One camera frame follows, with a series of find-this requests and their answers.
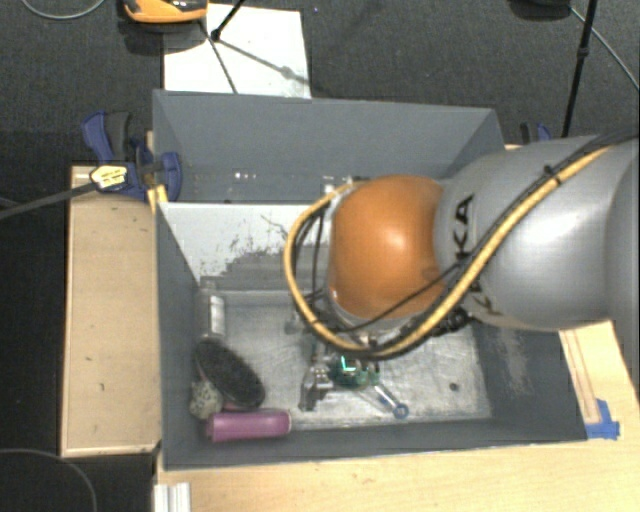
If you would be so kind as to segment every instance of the orange object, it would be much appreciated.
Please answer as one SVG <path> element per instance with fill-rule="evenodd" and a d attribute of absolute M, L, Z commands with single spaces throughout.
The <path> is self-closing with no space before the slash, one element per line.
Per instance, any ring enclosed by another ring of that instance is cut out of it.
<path fill-rule="evenodd" d="M 433 223 L 442 187 L 430 178 L 389 175 L 358 187 L 338 206 L 332 224 L 328 289 L 347 313 L 370 319 L 440 275 Z M 385 318 L 426 309 L 442 283 Z"/>
<path fill-rule="evenodd" d="M 208 0 L 124 0 L 127 15 L 140 23 L 182 23 L 207 15 Z"/>

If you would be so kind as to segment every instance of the gray bin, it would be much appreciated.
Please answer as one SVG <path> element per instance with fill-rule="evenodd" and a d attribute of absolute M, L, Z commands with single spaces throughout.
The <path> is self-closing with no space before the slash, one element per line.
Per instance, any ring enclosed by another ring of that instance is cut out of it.
<path fill-rule="evenodd" d="M 384 363 L 385 384 L 412 409 L 405 421 L 350 392 L 332 393 L 314 412 L 296 409 L 309 343 L 284 333 L 292 310 L 280 259 L 289 226 L 326 185 L 350 175 L 444 180 L 501 149 L 492 111 L 157 91 L 154 137 L 157 153 L 179 152 L 185 172 L 179 202 L 160 205 L 157 216 L 166 469 L 585 439 L 558 335 L 480 324 Z M 225 300 L 229 346 L 265 383 L 265 405 L 292 411 L 287 437 L 213 445 L 189 414 L 204 276 Z"/>

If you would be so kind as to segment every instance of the black floor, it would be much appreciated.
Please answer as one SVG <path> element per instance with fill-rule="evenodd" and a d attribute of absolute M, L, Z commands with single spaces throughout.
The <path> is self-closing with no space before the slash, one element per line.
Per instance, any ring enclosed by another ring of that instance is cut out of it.
<path fill-rule="evenodd" d="M 31 2 L 68 13 L 93 0 Z M 150 91 L 162 83 L 161 41 L 126 22 L 118 4 L 107 0 L 68 22 L 38 18 L 20 0 L 0 4 L 0 197 L 23 202 L 64 189 L 71 165 L 93 157 L 79 131 L 87 114 L 127 110 L 133 132 L 151 128 Z M 600 4 L 596 28 L 637 77 L 640 4 Z M 573 17 L 523 21 L 506 0 L 247 5 L 302 10 L 314 96 L 486 106 L 496 109 L 507 142 L 520 142 L 522 121 L 543 122 L 560 135 L 582 30 Z M 586 11 L 585 0 L 573 5 Z M 637 119 L 637 93 L 593 40 L 572 134 Z M 0 222 L 0 449 L 57 451 L 65 215 L 57 205 Z M 81 467 L 99 510 L 149 506 L 151 457 L 93 459 Z M 68 493 L 45 492 L 60 489 L 61 481 Z M 91 510 L 83 485 L 72 468 L 50 459 L 0 453 L 3 510 Z M 42 496 L 77 505 L 39 502 Z"/>

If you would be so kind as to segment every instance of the clamp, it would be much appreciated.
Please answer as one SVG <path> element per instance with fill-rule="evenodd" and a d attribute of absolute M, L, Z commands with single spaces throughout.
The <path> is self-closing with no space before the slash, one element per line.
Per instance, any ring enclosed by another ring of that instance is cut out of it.
<path fill-rule="evenodd" d="M 169 201 L 176 201 L 182 187 L 178 154 L 163 153 L 158 161 L 142 140 L 128 136 L 128 112 L 94 112 L 82 121 L 85 144 L 100 164 L 91 181 L 99 192 L 116 192 L 146 201 L 147 191 L 164 185 Z"/>

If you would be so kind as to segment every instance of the wooden table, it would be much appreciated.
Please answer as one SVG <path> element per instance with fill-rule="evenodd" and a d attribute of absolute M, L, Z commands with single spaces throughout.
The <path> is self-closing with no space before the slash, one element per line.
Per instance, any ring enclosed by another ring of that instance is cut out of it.
<path fill-rule="evenodd" d="M 87 169 L 74 169 L 73 185 Z M 153 222 L 148 206 L 89 194 L 70 210 L 61 451 L 153 450 L 160 439 Z M 584 416 L 594 396 L 617 441 L 519 446 L 321 463 L 164 472 L 204 511 L 636 511 L 640 412 L 611 326 L 563 334 Z"/>

